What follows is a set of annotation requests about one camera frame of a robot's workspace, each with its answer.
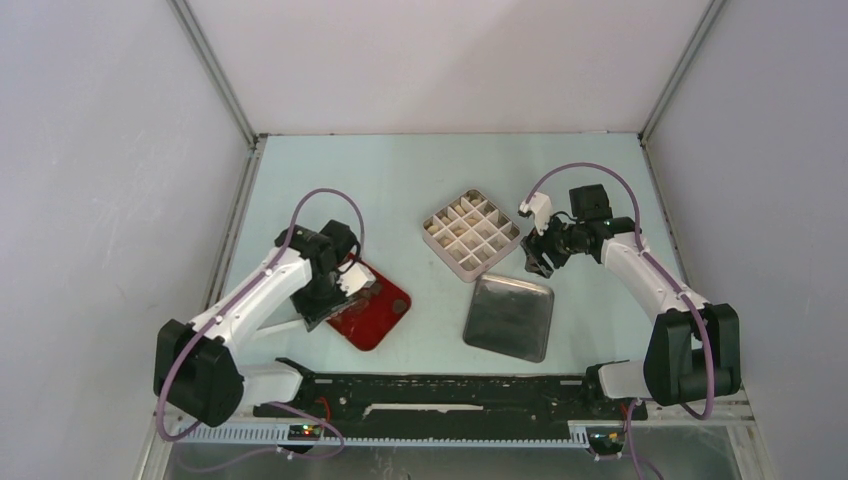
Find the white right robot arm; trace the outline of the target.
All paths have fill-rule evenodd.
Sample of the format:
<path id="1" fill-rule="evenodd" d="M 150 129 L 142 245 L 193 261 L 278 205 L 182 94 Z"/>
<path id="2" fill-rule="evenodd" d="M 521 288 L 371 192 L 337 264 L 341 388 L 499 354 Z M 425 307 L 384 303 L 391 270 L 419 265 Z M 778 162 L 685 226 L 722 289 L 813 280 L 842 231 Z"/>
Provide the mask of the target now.
<path id="1" fill-rule="evenodd" d="M 622 398 L 662 406 L 711 403 L 741 388 L 739 318 L 728 304 L 706 300 L 666 270 L 630 217 L 614 216 L 600 184 L 569 193 L 573 219 L 562 221 L 550 198 L 533 193 L 519 206 L 534 222 L 521 241 L 525 269 L 552 276 L 574 255 L 588 255 L 614 274 L 652 323 L 644 359 L 588 369 L 594 383 L 581 392 L 585 411 L 606 418 Z"/>

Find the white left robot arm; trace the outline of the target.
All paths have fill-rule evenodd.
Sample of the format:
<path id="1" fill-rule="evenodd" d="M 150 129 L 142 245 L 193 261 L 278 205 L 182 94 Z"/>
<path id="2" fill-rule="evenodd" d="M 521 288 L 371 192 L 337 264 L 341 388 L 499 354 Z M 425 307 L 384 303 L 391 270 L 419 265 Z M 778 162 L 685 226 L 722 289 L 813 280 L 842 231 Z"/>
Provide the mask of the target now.
<path id="1" fill-rule="evenodd" d="M 273 360 L 241 360 L 267 319 L 291 303 L 306 329 L 349 308 L 375 276 L 358 258 L 361 244 L 346 224 L 318 232 L 284 230 L 261 264 L 233 291 L 191 321 L 168 321 L 158 332 L 153 391 L 198 422 L 217 427 L 240 409 L 277 401 L 292 416 L 316 403 L 297 369 Z"/>

